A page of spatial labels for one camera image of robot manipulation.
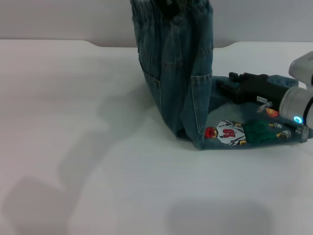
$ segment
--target jeans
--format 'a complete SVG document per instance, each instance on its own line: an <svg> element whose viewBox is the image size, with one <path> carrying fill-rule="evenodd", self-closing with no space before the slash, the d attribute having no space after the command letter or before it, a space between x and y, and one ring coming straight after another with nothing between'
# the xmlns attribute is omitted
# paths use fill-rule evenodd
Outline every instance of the jeans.
<svg viewBox="0 0 313 235"><path fill-rule="evenodd" d="M165 17L156 0L131 0L139 61L151 95L179 139L198 149L243 149L298 141L297 125L258 104L234 104L212 77L213 10L208 0L176 0L179 13ZM281 76L269 81L298 82Z"/></svg>

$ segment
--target white table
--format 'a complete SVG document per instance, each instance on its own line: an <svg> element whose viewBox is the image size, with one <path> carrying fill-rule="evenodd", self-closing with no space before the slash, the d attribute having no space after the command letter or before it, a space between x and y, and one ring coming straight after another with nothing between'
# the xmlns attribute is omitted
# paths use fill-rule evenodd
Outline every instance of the white table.
<svg viewBox="0 0 313 235"><path fill-rule="evenodd" d="M216 49L214 75L288 75L313 43ZM0 41L1 235L312 235L313 147L196 151L135 48Z"/></svg>

